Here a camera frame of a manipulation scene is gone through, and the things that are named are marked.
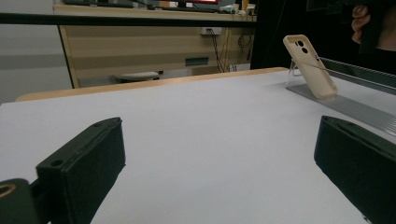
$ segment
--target electrical outlet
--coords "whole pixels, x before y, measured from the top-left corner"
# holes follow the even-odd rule
[[[221,27],[202,27],[201,28],[201,35],[221,35]]]

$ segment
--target gray wall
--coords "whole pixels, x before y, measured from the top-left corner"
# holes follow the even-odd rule
[[[1,0],[1,12],[52,14],[49,0]],[[71,89],[56,26],[0,25],[0,104],[23,94]]]

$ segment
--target clear acrylic stand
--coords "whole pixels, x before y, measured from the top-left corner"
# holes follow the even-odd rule
[[[338,88],[332,99],[319,100],[292,60],[286,89],[396,136],[396,76],[320,58]]]

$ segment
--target screw hole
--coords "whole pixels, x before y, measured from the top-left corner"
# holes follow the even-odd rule
[[[61,165],[62,163],[63,163],[63,161],[57,160],[57,161],[53,161],[50,165],[55,167],[55,166]]]
[[[14,191],[15,188],[16,186],[14,184],[5,184],[0,186],[0,198],[8,195],[12,191]]]

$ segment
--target beige phone case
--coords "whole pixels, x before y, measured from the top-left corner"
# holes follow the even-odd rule
[[[315,97],[326,99],[337,94],[337,87],[305,35],[287,35],[283,43]]]

